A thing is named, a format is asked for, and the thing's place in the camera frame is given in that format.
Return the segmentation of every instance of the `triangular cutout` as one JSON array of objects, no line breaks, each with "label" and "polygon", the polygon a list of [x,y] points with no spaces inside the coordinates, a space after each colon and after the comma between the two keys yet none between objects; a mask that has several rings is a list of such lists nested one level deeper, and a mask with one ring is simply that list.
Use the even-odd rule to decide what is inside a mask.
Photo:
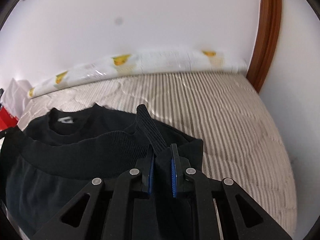
[{"label": "triangular cutout", "polygon": [[254,210],[252,206],[241,196],[236,195],[241,215],[243,217],[245,226],[251,228],[263,222],[263,218]]},{"label": "triangular cutout", "polygon": [[80,225],[89,198],[89,194],[84,194],[82,198],[61,217],[62,223],[77,228]]}]

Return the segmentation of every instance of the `metal rivet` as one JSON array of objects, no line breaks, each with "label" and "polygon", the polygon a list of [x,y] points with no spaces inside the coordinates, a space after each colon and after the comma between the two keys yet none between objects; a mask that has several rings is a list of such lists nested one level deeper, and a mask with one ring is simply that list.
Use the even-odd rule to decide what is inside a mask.
[{"label": "metal rivet", "polygon": [[100,178],[95,178],[92,180],[93,185],[99,185],[101,182],[102,182],[102,180]]},{"label": "metal rivet", "polygon": [[233,179],[230,179],[230,178],[225,178],[223,180],[224,184],[228,185],[228,186],[231,186],[233,184]]},{"label": "metal rivet", "polygon": [[138,169],[131,169],[131,170],[130,170],[130,174],[131,174],[131,175],[138,175],[139,172],[140,172],[140,171],[139,171]]},{"label": "metal rivet", "polygon": [[196,173],[196,170],[194,168],[187,168],[186,169],[186,173],[192,175],[192,174],[195,174]]}]

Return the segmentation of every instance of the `striped mattress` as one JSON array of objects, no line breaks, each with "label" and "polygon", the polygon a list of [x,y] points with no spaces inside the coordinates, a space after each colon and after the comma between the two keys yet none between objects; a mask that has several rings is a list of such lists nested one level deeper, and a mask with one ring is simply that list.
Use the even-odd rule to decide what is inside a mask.
[{"label": "striped mattress", "polygon": [[287,152],[258,94],[239,74],[161,73],[115,78],[33,98],[18,125],[55,107],[78,111],[94,103],[152,118],[204,141],[202,171],[233,178],[293,236],[297,201]]}]

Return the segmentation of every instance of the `quilted fabric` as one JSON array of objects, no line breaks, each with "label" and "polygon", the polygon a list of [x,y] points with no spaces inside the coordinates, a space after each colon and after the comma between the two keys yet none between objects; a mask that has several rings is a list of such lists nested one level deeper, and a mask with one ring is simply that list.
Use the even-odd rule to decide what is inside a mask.
[{"label": "quilted fabric", "polygon": [[293,174],[278,130],[259,96],[239,74],[161,73],[67,88],[30,101],[18,125],[55,107],[78,111],[94,103],[152,118],[204,141],[202,171],[233,178],[288,233],[296,226]]}]

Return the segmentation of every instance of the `red object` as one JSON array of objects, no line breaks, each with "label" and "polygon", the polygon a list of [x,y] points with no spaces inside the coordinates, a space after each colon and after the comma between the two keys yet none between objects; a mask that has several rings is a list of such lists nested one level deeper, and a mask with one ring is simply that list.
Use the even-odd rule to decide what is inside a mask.
[{"label": "red object", "polygon": [[4,107],[0,109],[0,131],[16,126],[18,120],[18,118],[9,114]]}]

